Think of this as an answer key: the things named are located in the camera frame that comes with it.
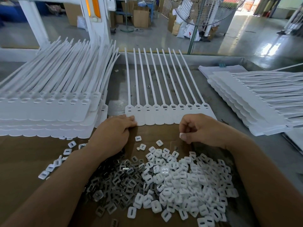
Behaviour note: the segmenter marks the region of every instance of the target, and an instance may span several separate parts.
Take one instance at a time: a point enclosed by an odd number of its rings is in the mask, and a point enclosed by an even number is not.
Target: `hand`
[[[122,150],[129,137],[128,128],[136,125],[134,116],[108,118],[98,126],[85,148],[100,154],[103,161]]]
[[[201,142],[230,150],[240,139],[249,137],[233,127],[204,114],[184,115],[179,125],[181,139],[188,144]]]

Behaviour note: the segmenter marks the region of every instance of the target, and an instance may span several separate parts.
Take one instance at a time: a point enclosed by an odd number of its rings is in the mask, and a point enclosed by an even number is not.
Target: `person's left hand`
[[[85,148],[94,151],[103,161],[122,150],[129,137],[128,128],[136,125],[134,116],[108,118],[98,126]]]

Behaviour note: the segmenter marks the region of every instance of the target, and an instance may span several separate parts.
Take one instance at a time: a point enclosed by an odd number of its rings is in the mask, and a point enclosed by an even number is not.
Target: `shiny floor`
[[[43,17],[43,22],[51,41],[58,36],[74,38],[75,41],[89,39],[88,33],[83,29],[70,26],[66,16]],[[189,39],[173,36],[167,30],[168,20],[162,15],[154,19],[152,25],[143,32],[124,33],[119,25],[112,39],[117,46],[124,50],[144,47],[152,50],[180,49],[187,53]],[[196,42],[193,53],[243,56],[265,69],[275,69],[303,62],[303,39],[291,35],[279,36],[286,21],[267,19],[263,17],[236,15],[225,36],[215,37],[211,42]],[[28,23],[6,23],[0,28],[0,46],[38,48]]]

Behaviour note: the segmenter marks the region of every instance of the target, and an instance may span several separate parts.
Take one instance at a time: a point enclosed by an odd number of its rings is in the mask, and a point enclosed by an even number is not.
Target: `forearm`
[[[302,195],[252,140],[240,139],[229,150],[261,226],[303,222]]]
[[[9,217],[3,227],[67,226],[86,182],[104,160],[92,160],[88,151],[84,148],[72,152],[51,177]]]

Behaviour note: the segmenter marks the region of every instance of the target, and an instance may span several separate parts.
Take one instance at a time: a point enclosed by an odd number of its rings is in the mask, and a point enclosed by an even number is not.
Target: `fingernail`
[[[185,133],[180,133],[180,139],[186,142],[186,134]]]

